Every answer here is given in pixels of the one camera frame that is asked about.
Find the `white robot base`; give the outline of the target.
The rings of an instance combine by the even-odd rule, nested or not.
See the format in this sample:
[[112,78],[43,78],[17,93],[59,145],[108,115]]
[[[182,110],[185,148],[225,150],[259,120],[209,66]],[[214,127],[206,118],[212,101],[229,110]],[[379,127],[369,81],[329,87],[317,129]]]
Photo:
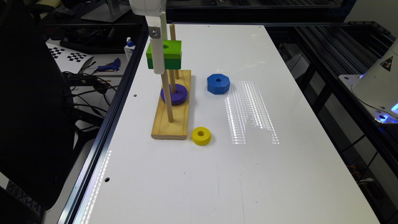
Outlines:
[[374,120],[397,124],[397,42],[364,74],[339,79]]

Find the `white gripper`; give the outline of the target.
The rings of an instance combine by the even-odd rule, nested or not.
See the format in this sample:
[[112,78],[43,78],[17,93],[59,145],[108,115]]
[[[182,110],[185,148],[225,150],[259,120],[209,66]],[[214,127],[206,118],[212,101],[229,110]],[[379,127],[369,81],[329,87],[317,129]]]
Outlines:
[[168,40],[166,13],[167,0],[129,0],[135,15],[145,16],[149,27],[150,47],[154,73],[165,71],[163,40]]

